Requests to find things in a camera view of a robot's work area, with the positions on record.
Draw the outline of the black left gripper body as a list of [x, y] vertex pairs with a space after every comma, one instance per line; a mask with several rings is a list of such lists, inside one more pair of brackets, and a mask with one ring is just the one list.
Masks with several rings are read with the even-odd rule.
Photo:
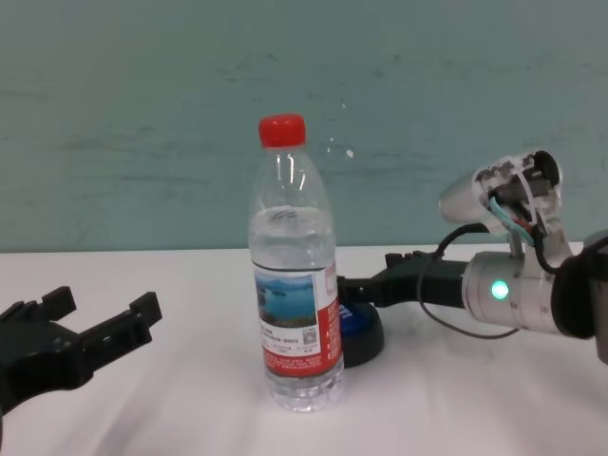
[[56, 390], [75, 390], [90, 381], [81, 336], [52, 322], [1, 325], [1, 412]]

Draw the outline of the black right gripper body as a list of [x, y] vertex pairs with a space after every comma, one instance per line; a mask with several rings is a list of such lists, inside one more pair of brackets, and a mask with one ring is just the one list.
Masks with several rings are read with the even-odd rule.
[[[424, 302], [463, 309], [465, 305], [462, 299], [462, 281], [466, 266], [465, 261], [443, 259], [431, 264], [423, 277], [422, 298]], [[394, 269], [396, 273], [394, 291], [398, 295], [398, 303], [418, 300], [416, 287], [421, 271]]]

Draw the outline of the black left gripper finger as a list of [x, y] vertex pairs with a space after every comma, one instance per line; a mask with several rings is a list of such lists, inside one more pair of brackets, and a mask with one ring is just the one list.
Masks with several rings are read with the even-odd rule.
[[41, 297], [39, 301], [18, 301], [1, 312], [1, 328], [45, 327], [57, 323], [76, 310], [72, 292], [61, 286]]
[[161, 319], [157, 295], [141, 295], [126, 311], [80, 333], [85, 361], [92, 370], [99, 370], [148, 344], [150, 328]]

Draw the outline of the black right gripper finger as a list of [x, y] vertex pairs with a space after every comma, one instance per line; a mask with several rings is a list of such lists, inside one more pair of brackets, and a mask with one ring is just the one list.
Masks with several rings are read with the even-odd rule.
[[442, 256], [432, 252], [413, 251], [409, 253], [388, 253], [385, 254], [386, 268], [421, 271], [431, 264], [441, 261]]
[[346, 306], [371, 304], [387, 308], [398, 303], [394, 280], [385, 272], [367, 278], [338, 277], [338, 295]]

